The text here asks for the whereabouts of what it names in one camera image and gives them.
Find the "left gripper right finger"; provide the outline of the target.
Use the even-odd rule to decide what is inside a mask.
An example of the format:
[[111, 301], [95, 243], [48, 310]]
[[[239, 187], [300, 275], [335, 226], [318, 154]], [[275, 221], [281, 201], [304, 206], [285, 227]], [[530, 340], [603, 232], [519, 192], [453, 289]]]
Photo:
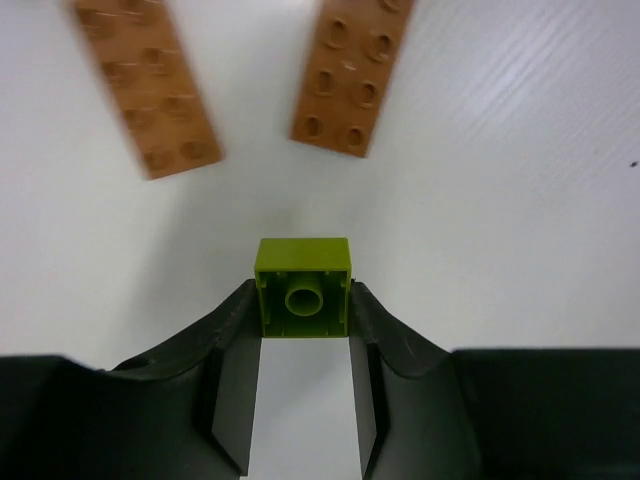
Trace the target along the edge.
[[635, 479], [635, 348], [446, 351], [361, 282], [349, 347], [366, 479]]

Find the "lime lego brick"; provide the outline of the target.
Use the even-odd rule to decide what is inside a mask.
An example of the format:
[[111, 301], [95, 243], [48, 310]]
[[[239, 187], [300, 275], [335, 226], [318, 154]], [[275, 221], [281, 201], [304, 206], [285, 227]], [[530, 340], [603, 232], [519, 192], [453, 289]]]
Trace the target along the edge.
[[265, 338], [348, 335], [352, 263], [346, 238], [264, 238], [254, 273]]

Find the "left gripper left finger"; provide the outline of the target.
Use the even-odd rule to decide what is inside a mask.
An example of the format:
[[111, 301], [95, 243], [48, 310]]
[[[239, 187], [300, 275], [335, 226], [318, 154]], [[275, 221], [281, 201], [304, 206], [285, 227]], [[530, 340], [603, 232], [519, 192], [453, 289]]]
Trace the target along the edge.
[[1, 361], [5, 479], [237, 479], [248, 472], [261, 350], [257, 289], [111, 370]]

